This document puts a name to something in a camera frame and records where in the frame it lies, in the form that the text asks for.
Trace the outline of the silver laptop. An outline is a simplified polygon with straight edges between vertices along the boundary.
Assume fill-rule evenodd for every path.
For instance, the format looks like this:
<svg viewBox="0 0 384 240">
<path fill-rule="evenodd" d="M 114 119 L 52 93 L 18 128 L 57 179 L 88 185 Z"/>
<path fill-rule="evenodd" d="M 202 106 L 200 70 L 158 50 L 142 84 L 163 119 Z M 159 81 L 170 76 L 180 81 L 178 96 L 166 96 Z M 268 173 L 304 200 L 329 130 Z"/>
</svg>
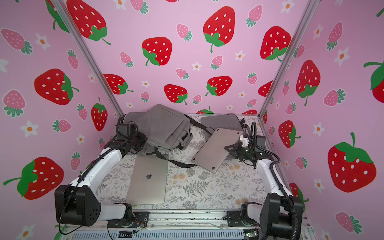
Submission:
<svg viewBox="0 0 384 240">
<path fill-rule="evenodd" d="M 242 131 L 217 128 L 192 158 L 192 163 L 215 173 L 230 154 L 225 147 L 236 144 Z"/>
<path fill-rule="evenodd" d="M 155 155 L 138 156 L 126 202 L 131 205 L 155 205 L 165 202 L 168 164 Z"/>
</svg>

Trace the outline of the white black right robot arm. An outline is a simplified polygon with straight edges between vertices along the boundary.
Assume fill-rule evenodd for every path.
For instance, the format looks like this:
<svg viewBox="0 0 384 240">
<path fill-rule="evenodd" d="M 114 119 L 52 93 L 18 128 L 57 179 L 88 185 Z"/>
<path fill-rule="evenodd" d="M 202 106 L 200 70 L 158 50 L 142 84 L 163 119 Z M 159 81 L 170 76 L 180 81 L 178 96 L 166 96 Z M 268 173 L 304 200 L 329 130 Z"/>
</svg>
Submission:
<svg viewBox="0 0 384 240">
<path fill-rule="evenodd" d="M 267 196 L 263 204 L 245 202 L 237 212 L 228 211 L 223 217 L 227 223 L 241 222 L 245 226 L 258 227 L 257 240 L 268 237 L 298 240 L 301 237 L 304 205 L 282 183 L 276 170 L 280 157 L 265 149 L 257 135 L 257 124 L 246 127 L 240 142 L 226 146 L 225 150 L 241 163 L 252 166 L 262 179 Z"/>
</svg>

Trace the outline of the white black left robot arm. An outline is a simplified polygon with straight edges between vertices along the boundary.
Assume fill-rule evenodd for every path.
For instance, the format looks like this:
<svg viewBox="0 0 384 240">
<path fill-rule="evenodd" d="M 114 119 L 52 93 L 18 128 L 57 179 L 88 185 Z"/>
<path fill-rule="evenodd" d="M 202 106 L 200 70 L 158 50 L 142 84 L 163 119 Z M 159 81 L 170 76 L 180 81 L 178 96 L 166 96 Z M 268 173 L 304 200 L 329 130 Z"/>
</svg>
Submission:
<svg viewBox="0 0 384 240">
<path fill-rule="evenodd" d="M 127 153 L 136 154 L 147 141 L 133 121 L 123 122 L 120 117 L 116 125 L 116 136 L 108 142 L 99 156 L 68 185 L 60 185 L 55 190 L 57 228 L 62 235 L 64 226 L 77 229 L 90 227 L 98 221 L 122 221 L 129 227 L 137 221 L 130 204 L 101 204 L 96 197 L 97 190 L 110 170 Z"/>
</svg>

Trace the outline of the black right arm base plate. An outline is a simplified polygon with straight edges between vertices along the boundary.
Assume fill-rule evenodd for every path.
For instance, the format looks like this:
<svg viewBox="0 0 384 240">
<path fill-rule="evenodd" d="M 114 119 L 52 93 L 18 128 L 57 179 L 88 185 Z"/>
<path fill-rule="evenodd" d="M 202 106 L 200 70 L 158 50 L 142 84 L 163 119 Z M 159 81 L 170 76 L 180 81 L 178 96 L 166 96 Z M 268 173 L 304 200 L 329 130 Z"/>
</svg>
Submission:
<svg viewBox="0 0 384 240">
<path fill-rule="evenodd" d="M 259 227 L 260 223 L 241 211 L 227 211 L 223 220 L 229 227 Z"/>
</svg>

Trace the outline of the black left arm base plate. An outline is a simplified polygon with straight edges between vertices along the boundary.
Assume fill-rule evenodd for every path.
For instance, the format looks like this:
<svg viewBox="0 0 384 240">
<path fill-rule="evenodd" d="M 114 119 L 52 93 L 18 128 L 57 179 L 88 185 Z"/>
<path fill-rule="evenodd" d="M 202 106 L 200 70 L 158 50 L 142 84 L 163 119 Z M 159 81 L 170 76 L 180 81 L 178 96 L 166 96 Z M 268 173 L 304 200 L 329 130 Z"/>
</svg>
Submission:
<svg viewBox="0 0 384 240">
<path fill-rule="evenodd" d="M 107 227 L 116 228 L 146 228 L 149 220 L 150 212 L 132 212 L 127 217 L 120 220 L 110 220 Z"/>
</svg>

